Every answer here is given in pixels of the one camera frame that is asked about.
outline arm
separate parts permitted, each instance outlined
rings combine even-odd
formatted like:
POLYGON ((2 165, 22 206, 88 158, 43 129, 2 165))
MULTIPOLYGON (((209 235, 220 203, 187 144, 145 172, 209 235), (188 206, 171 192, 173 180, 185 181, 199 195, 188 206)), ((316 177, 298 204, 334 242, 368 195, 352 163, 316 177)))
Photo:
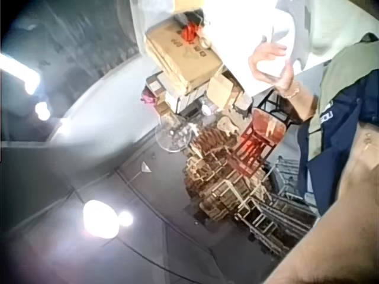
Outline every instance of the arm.
POLYGON ((275 43, 262 42, 249 58, 249 66, 253 77, 257 80, 273 85, 283 98, 287 98, 297 111, 299 117, 305 121, 311 118, 317 108, 317 96, 294 81, 292 65, 286 62, 280 78, 276 78, 259 71, 256 64, 261 60, 274 60, 276 56, 285 56, 285 46, 275 43))

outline fan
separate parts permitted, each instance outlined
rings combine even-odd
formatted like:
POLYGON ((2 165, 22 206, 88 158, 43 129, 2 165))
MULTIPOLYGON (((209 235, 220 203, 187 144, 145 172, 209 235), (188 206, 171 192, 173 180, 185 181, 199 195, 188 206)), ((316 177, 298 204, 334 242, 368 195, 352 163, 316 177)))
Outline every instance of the fan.
POLYGON ((164 115, 155 128, 156 141, 164 150, 175 153, 188 146, 193 125, 173 113, 164 115))

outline hand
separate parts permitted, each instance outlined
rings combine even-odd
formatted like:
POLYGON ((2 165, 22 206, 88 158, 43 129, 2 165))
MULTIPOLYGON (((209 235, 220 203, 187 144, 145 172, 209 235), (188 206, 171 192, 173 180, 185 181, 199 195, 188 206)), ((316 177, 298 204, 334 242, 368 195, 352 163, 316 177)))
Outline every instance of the hand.
POLYGON ((286 46, 277 43, 267 43, 265 39, 249 57, 249 66, 253 77, 259 81, 271 84, 281 93, 287 91, 294 79, 294 70, 289 60, 286 60, 281 76, 275 77, 258 70, 256 64, 261 60, 274 60, 277 56, 285 56, 286 46))

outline red chair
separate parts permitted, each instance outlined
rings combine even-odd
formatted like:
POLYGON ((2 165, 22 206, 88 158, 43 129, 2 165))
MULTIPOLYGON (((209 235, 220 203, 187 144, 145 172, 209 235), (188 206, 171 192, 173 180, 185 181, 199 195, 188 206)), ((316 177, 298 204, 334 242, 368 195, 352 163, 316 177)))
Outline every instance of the red chair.
POLYGON ((286 125, 271 114, 255 108, 253 119, 241 135, 241 141, 228 156, 239 173, 251 178, 283 139, 286 125))

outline skin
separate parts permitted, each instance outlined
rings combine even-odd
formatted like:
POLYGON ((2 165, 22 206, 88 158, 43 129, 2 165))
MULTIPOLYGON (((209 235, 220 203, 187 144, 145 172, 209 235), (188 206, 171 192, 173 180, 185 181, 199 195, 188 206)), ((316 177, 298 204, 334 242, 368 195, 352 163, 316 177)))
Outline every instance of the skin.
MULTIPOLYGON (((273 85, 286 97, 294 92, 294 72, 287 62, 280 78, 256 68, 260 60, 284 56, 285 47, 262 42, 249 58, 253 77, 273 85)), ((306 88, 289 99, 303 120, 314 115, 317 98, 306 88)), ((340 181, 338 200, 317 225, 292 249, 266 284, 314 283, 323 279, 377 277, 379 271, 379 132, 359 125, 351 156, 340 181), (372 146, 365 135, 371 133, 372 146)))

